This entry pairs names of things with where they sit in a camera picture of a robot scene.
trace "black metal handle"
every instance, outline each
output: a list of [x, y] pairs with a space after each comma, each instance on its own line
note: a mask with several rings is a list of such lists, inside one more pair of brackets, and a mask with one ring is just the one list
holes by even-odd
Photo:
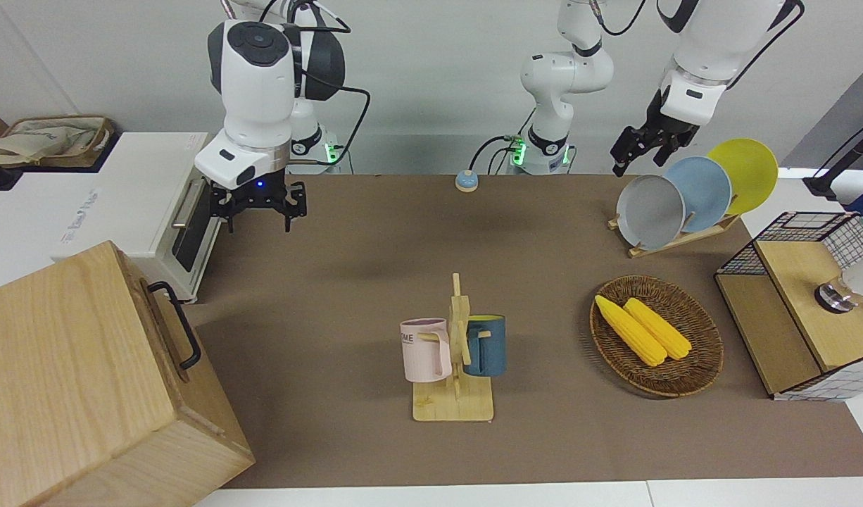
[[178, 296], [175, 296], [175, 291], [173, 291], [172, 286], [168, 284], [168, 282], [153, 282], [147, 286], [148, 291], [157, 292], [162, 291], [164, 289], [168, 292], [168, 301], [171, 301], [172, 306], [175, 307], [175, 313], [178, 314], [178, 320], [181, 320], [181, 327], [184, 328], [184, 333], [187, 334], [187, 341], [191, 344], [191, 356], [188, 359], [184, 359], [181, 363], [178, 363], [178, 366], [181, 367], [182, 370], [186, 370], [193, 365], [197, 364], [197, 361], [200, 360], [200, 344], [197, 343], [197, 338], [194, 336], [194, 331], [191, 330], [191, 325], [187, 322], [187, 317], [184, 315], [184, 309], [181, 308], [181, 301], [178, 301]]

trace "brown table mat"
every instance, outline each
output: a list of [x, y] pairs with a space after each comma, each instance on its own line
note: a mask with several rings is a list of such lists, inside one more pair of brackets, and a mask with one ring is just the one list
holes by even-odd
[[[228, 487], [499, 484], [863, 475], [844, 404], [770, 401], [712, 274], [749, 237], [641, 259], [605, 221], [631, 178], [304, 177], [309, 216], [223, 230], [188, 308], [257, 464]], [[418, 423], [398, 324], [446, 317], [451, 273], [508, 322], [491, 423]], [[725, 343], [702, 394], [651, 400], [592, 356], [593, 293], [625, 274], [678, 284]]]

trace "corn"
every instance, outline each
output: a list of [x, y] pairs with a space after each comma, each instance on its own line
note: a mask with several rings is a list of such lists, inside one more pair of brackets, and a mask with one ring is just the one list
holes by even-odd
[[595, 302], [598, 303], [598, 308], [606, 322], [645, 365], [663, 364], [666, 360], [666, 350], [653, 336], [650, 336], [650, 332], [645, 330], [643, 325], [638, 324], [638, 321], [624, 309], [604, 296], [595, 296]]
[[650, 331], [657, 342], [666, 349], [669, 357], [673, 359], [682, 359], [691, 351], [691, 342], [688, 338], [682, 336], [672, 324], [669, 324], [660, 314], [648, 308], [643, 302], [635, 298], [630, 298], [626, 301], [625, 311], [629, 312], [634, 320], [644, 326], [645, 330]]

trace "gray plate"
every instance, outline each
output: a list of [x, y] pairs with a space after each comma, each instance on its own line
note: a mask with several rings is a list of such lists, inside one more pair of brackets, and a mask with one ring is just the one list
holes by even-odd
[[679, 189], [661, 176], [632, 180], [616, 203], [619, 231], [632, 246], [657, 250], [676, 239], [685, 222], [685, 201]]

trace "pink mug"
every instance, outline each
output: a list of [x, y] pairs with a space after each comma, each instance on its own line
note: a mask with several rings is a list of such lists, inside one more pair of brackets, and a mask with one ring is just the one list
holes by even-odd
[[451, 376], [447, 320], [413, 318], [400, 323], [403, 373], [410, 382], [437, 382]]

